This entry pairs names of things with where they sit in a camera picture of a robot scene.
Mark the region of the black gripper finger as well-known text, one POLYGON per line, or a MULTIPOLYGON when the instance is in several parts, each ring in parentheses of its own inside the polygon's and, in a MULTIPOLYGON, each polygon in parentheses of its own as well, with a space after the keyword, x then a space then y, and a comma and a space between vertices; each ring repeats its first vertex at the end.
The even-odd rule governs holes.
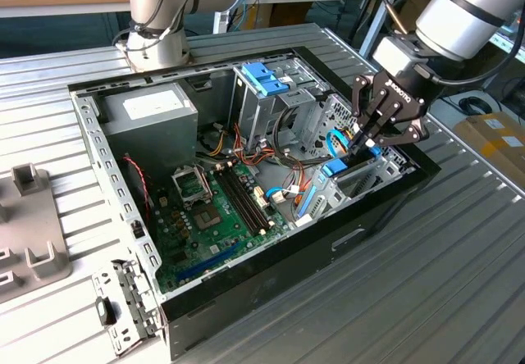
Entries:
POLYGON ((381 116, 377 109, 386 105, 388 81, 388 75, 360 75, 354 78, 351 109, 356 121, 348 154, 358 154, 367 143, 387 145, 384 128, 387 118, 385 114, 381 116))
POLYGON ((376 109, 380 117, 372 124, 367 137, 381 147, 389 147, 407 143, 417 143, 429 137, 422 118, 427 113, 428 106, 424 100, 417 102, 384 101, 376 109), (388 129, 396 123, 408 122, 404 131, 390 134, 388 129))

